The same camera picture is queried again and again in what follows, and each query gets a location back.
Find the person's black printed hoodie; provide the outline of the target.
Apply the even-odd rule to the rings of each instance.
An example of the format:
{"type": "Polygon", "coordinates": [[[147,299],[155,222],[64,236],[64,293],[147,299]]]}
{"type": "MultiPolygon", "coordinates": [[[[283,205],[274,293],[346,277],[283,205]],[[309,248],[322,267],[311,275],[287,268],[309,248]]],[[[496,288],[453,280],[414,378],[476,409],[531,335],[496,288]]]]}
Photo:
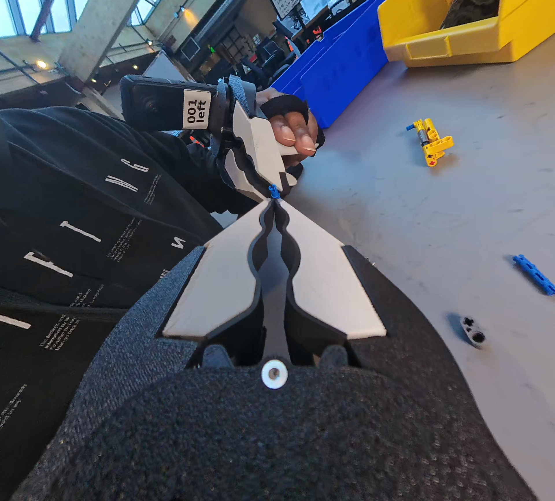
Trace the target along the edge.
{"type": "Polygon", "coordinates": [[[1,110],[1,500],[121,317],[221,230],[117,118],[1,110]]]}

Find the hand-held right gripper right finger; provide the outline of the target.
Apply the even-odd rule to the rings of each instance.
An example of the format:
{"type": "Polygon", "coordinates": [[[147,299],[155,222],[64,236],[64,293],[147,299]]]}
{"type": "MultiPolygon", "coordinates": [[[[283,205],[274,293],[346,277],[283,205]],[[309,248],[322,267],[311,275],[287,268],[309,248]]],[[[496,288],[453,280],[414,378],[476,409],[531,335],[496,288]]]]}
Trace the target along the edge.
{"type": "Polygon", "coordinates": [[[365,289],[356,255],[285,200],[274,200],[281,259],[288,269],[284,331],[290,361],[312,366],[328,347],[358,364],[352,341],[387,336],[365,289]]]}

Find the grey desk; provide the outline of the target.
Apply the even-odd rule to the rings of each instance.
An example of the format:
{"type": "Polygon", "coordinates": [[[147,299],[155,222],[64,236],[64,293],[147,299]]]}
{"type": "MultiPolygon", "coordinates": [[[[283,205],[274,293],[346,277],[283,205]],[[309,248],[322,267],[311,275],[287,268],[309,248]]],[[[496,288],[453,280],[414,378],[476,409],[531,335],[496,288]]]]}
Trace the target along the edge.
{"type": "Polygon", "coordinates": [[[288,202],[419,307],[510,461],[554,500],[554,297],[512,261],[523,254],[554,281],[554,37],[507,65],[386,64],[288,202]],[[434,168],[406,130],[425,118],[454,140],[434,168]]]}

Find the yellow storage bin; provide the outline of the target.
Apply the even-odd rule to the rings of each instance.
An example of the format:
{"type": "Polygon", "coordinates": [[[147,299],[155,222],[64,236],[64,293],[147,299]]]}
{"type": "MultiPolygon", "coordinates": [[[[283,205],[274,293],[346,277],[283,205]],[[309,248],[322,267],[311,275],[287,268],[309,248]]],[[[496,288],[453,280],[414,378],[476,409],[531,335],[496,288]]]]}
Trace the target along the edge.
{"type": "Polygon", "coordinates": [[[389,61],[407,67],[509,63],[554,35],[554,0],[501,0],[498,16],[440,29],[453,0],[385,0],[378,20],[389,61]]]}

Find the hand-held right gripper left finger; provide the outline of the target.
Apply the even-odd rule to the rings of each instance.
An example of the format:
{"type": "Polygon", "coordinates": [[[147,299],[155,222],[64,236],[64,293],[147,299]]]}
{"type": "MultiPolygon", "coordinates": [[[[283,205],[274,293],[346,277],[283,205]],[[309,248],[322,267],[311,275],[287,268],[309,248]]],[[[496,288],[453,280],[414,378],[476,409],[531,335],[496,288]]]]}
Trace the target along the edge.
{"type": "Polygon", "coordinates": [[[163,338],[197,343],[189,366],[209,345],[222,345],[240,366],[260,361],[266,331],[259,271],[273,226],[274,200],[265,200],[205,244],[162,328],[163,338]]]}

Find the long blue pin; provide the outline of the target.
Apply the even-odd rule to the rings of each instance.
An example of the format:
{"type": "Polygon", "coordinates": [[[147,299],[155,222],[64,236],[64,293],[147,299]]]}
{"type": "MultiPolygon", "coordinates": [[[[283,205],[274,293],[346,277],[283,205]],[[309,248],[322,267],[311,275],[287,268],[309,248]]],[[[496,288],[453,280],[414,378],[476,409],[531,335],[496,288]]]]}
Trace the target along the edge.
{"type": "Polygon", "coordinates": [[[554,296],[554,283],[552,283],[535,264],[529,261],[524,255],[515,255],[512,257],[512,260],[518,269],[527,275],[546,295],[554,296]]]}

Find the blue storage bin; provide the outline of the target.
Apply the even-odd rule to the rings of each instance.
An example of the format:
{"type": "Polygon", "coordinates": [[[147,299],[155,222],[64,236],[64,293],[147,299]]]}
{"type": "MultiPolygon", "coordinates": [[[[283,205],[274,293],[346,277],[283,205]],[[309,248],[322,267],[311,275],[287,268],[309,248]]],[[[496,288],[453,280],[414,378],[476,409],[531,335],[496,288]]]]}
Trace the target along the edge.
{"type": "Polygon", "coordinates": [[[366,0],[323,33],[271,85],[306,101],[322,129],[329,128],[385,66],[378,7],[366,0]]]}

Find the grey cross-hole connector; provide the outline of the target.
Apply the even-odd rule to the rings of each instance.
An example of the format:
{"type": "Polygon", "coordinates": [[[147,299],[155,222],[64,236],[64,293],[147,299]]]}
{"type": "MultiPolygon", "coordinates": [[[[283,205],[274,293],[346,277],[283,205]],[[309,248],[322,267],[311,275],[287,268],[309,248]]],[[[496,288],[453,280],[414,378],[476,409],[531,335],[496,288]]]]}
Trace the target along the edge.
{"type": "Polygon", "coordinates": [[[474,318],[469,316],[460,317],[460,324],[462,331],[471,345],[473,345],[476,349],[482,349],[486,345],[486,335],[474,318]]]}

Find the concrete pillar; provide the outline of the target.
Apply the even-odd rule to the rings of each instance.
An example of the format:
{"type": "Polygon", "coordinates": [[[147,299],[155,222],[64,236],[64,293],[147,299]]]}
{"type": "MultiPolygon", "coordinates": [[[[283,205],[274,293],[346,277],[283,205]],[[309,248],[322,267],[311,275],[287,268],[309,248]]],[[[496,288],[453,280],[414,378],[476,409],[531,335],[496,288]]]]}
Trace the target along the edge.
{"type": "Polygon", "coordinates": [[[82,89],[127,25],[139,0],[88,0],[65,40],[59,66],[82,89]]]}

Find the yellow toy piston assembly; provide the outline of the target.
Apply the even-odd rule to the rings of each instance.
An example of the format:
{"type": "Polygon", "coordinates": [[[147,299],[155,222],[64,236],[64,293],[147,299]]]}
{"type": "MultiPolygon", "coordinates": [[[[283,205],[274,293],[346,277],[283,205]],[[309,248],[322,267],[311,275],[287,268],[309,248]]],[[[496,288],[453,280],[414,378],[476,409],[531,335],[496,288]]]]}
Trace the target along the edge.
{"type": "Polygon", "coordinates": [[[436,167],[440,158],[445,156],[445,151],[454,146],[453,137],[440,137],[430,118],[417,120],[406,126],[406,130],[416,133],[429,168],[436,167]]]}

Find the person's left forearm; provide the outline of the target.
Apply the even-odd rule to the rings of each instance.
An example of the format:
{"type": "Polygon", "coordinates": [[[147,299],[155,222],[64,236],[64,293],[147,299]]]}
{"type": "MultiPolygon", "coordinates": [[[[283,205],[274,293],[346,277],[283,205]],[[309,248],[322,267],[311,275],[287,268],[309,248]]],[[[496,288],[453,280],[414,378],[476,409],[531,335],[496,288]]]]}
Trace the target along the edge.
{"type": "Polygon", "coordinates": [[[139,136],[149,143],[149,156],[209,213],[242,215],[258,203],[224,182],[210,149],[163,131],[139,136]]]}

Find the black office chair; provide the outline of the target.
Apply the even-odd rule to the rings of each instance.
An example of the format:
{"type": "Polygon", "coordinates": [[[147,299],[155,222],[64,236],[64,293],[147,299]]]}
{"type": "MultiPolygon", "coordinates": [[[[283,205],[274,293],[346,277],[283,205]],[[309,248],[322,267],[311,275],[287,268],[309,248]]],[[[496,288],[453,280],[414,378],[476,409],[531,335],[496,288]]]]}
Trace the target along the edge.
{"type": "Polygon", "coordinates": [[[273,40],[261,43],[251,57],[241,59],[241,79],[255,85],[257,90],[266,89],[296,61],[295,52],[286,53],[273,40]]]}

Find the person's left hand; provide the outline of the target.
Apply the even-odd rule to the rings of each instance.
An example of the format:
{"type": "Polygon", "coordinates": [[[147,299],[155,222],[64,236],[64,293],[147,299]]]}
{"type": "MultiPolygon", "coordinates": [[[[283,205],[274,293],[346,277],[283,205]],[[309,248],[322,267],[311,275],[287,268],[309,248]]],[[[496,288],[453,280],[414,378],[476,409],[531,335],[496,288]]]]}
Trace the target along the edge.
{"type": "Polygon", "coordinates": [[[295,148],[296,154],[282,158],[285,169],[313,157],[325,137],[305,101],[274,88],[257,92],[256,102],[270,121],[278,143],[295,148]]]}

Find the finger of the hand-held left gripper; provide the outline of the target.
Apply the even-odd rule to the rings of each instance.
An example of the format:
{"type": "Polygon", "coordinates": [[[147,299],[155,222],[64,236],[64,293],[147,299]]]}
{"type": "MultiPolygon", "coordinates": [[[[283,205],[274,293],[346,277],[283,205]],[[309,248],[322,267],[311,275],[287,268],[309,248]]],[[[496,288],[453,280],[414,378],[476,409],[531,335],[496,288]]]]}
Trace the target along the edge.
{"type": "Polygon", "coordinates": [[[289,192],[297,179],[286,172],[282,158],[296,154],[295,148],[281,145],[275,140],[270,122],[258,116],[250,117],[239,102],[233,110],[233,138],[239,146],[233,148],[256,149],[258,156],[264,158],[264,165],[271,166],[271,185],[275,184],[280,192],[289,192]]]}
{"type": "Polygon", "coordinates": [[[271,199],[271,166],[264,165],[256,149],[230,148],[224,159],[224,169],[233,187],[257,203],[271,199]]]}

